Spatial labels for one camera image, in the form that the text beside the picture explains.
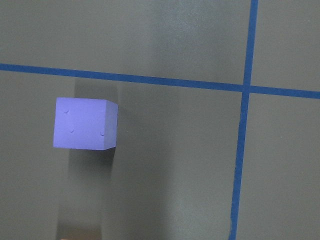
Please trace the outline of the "purple foam block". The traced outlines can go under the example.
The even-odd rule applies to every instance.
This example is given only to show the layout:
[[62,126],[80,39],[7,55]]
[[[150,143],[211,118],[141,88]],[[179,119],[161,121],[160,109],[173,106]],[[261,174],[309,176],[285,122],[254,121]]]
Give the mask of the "purple foam block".
[[118,109],[105,99],[58,97],[53,147],[101,151],[116,147]]

